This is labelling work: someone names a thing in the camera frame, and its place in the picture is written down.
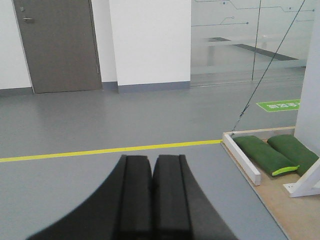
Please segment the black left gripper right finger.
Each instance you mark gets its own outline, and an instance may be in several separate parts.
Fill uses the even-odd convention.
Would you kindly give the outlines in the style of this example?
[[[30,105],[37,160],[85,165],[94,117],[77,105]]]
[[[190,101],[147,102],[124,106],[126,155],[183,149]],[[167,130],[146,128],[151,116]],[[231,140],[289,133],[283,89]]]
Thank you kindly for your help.
[[[159,155],[153,171],[154,239],[236,240],[196,181],[185,155]]]

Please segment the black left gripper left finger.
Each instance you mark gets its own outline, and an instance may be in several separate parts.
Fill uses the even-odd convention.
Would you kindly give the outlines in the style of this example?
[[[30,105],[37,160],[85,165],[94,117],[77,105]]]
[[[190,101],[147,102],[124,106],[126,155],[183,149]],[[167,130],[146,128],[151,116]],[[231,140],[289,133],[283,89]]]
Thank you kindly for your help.
[[[122,155],[83,203],[31,240],[150,240],[152,171],[147,156]]]

